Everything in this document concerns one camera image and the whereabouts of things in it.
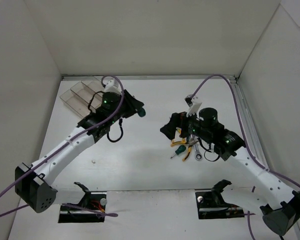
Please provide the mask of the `yellow black cutting pliers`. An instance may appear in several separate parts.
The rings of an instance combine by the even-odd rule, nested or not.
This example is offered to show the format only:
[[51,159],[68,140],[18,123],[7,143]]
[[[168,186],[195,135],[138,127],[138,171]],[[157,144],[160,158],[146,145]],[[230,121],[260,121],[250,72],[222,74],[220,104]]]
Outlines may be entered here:
[[[179,128],[179,127],[177,127],[177,128],[176,128],[176,132],[177,132],[178,134],[181,134],[182,129]],[[185,145],[186,142],[187,142],[187,139],[186,139],[186,138],[173,139],[173,140],[171,140],[170,146],[171,146],[171,147],[174,147],[174,146],[177,146],[177,145]]]

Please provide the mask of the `yellow needle-nose pliers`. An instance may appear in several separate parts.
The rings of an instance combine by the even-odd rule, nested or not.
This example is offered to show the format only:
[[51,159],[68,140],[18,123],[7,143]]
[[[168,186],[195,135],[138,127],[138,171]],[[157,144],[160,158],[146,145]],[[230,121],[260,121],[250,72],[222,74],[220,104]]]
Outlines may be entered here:
[[193,148],[193,146],[194,146],[197,142],[198,142],[198,141],[197,141],[197,138],[196,138],[196,137],[193,137],[193,136],[188,137],[188,138],[186,139],[186,142],[185,142],[185,145],[186,145],[186,155],[185,155],[185,157],[182,159],[183,162],[185,162],[185,161],[189,158],[189,156],[190,156],[190,154],[191,154],[191,151],[192,151],[192,148]]

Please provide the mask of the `green stubby Phillips screwdriver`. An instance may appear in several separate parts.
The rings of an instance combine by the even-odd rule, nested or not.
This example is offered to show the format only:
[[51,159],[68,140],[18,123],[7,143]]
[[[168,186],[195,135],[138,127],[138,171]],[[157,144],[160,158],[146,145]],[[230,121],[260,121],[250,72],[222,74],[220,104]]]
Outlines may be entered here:
[[175,156],[180,155],[181,153],[183,153],[186,150],[186,146],[185,145],[180,145],[175,151],[174,154],[170,157],[170,159],[174,158]]

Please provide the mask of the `green stubby flathead screwdriver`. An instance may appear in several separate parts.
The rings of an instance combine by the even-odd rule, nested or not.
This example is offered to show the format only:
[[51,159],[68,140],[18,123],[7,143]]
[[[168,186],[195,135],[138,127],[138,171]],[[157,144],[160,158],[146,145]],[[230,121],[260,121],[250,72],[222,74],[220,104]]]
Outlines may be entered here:
[[146,110],[142,107],[138,112],[137,112],[138,116],[143,118],[146,116]]

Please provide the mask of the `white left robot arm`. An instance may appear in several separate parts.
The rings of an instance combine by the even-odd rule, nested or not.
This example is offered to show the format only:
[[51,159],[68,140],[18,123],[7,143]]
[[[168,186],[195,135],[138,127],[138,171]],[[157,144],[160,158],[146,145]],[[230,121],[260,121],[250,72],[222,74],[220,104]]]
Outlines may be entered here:
[[96,144],[110,132],[115,122],[135,114],[144,117],[144,103],[127,90],[123,93],[102,92],[98,108],[91,110],[71,134],[43,158],[30,165],[20,164],[15,169],[15,193],[36,213],[46,211],[57,198],[52,184],[57,176],[79,154]]

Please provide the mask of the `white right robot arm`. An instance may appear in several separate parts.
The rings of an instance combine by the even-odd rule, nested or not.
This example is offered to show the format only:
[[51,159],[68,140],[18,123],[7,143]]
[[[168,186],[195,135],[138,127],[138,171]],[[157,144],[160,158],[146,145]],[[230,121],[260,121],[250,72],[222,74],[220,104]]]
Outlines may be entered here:
[[215,205],[231,203],[261,215],[265,225],[279,236],[284,236],[300,219],[300,190],[294,190],[259,166],[244,140],[219,123],[216,109],[207,107],[194,115],[175,112],[160,132],[173,140],[177,129],[181,130],[181,138],[196,136],[206,142],[215,154],[239,170],[260,191],[260,194],[244,192],[233,187],[229,180],[222,180],[211,190]]

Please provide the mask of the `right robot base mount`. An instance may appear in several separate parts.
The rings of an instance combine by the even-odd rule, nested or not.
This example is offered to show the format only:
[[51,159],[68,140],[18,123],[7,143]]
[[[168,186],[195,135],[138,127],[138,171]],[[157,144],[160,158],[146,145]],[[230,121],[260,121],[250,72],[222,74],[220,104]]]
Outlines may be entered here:
[[228,180],[221,180],[210,190],[195,192],[199,220],[244,218],[247,215],[242,207],[225,202],[221,196],[224,188],[231,184]]

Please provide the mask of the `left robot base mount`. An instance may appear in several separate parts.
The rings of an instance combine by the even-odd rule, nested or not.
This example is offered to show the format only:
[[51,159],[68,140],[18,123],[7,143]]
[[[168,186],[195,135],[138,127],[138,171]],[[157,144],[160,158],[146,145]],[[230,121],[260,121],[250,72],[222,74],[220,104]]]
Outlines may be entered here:
[[94,214],[93,212],[82,210],[94,210],[97,212],[104,213],[107,204],[107,193],[101,191],[89,190],[85,185],[80,182],[74,182],[84,192],[83,197],[78,201],[71,204],[80,208],[60,206],[58,223],[60,224],[85,224],[85,223],[103,223],[105,217]]

